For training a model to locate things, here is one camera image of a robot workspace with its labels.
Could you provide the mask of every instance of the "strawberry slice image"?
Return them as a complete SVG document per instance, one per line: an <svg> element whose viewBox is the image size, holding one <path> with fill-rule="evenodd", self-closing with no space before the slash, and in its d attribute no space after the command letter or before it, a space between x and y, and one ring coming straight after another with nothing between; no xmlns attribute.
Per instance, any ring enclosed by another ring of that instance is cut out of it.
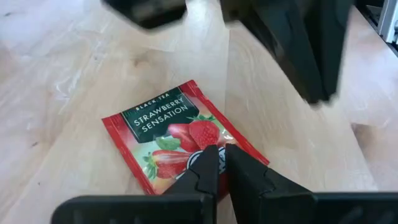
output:
<svg viewBox="0 0 398 224"><path fill-rule="evenodd" d="M213 115L209 118L199 115L197 118L191 119L194 122L189 124L189 133L201 150L204 150L209 145L217 144L220 130L212 122L215 120Z"/></svg>
<svg viewBox="0 0 398 224"><path fill-rule="evenodd" d="M181 140L180 147L187 152L196 152L200 148L189 134L189 124L170 124L167 128L173 138Z"/></svg>
<svg viewBox="0 0 398 224"><path fill-rule="evenodd" d="M148 163L148 179L176 177L184 171L190 155L188 152L170 150L158 150L152 154L149 152L148 156L144 156L144 161Z"/></svg>

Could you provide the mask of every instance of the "strawberry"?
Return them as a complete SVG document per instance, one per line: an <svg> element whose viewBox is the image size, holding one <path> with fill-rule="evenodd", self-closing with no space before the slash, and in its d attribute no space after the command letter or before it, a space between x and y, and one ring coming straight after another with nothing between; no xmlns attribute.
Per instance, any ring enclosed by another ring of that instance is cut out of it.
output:
<svg viewBox="0 0 398 224"><path fill-rule="evenodd" d="M170 124L167 130L173 136L173 138L178 138L181 140L180 147L187 152L196 152L200 148L193 140L191 135L189 135L188 130L189 124Z"/></svg>
<svg viewBox="0 0 398 224"><path fill-rule="evenodd" d="M144 161L148 162L148 179L174 178L183 172L190 155L191 153L170 150L154 151L152 155L149 153L144 156Z"/></svg>
<svg viewBox="0 0 398 224"><path fill-rule="evenodd" d="M197 118L191 119L194 122L189 124L189 133L201 150L204 150L209 145L217 144L220 130L212 122L215 120L213 116L206 118L203 115L199 115Z"/></svg>

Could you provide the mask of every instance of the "red tea packet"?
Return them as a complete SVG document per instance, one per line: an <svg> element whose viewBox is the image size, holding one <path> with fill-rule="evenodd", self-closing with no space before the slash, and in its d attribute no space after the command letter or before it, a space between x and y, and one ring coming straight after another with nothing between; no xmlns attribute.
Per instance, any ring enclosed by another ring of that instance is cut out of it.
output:
<svg viewBox="0 0 398 224"><path fill-rule="evenodd" d="M220 194L226 187L224 146L237 144L269 161L243 137L190 80L131 109L103 118L124 160L147 194L162 194L207 146L220 152Z"/></svg>

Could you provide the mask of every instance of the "strawberry sensation text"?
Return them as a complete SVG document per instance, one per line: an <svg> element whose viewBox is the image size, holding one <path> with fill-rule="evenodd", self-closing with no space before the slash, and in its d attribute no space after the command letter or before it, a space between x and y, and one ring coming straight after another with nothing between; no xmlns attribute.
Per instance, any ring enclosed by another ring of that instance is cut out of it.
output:
<svg viewBox="0 0 398 224"><path fill-rule="evenodd" d="M134 125L142 126L141 129L144 132L147 132L157 124L160 124L185 110L188 110L188 107L184 105L182 98L178 98L135 119Z"/></svg>

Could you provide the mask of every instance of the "wooden table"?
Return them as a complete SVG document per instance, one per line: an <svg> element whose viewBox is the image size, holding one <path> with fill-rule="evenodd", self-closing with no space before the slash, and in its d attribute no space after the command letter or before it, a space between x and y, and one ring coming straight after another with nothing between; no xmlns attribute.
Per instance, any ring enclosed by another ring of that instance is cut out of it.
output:
<svg viewBox="0 0 398 224"><path fill-rule="evenodd" d="M190 79L286 177L376 190L339 101L309 107L215 0L189 1L181 24L151 34L99 0L2 0L0 16L2 224L48 223L77 195L142 194L101 118ZM229 197L218 215L234 222Z"/></svg>

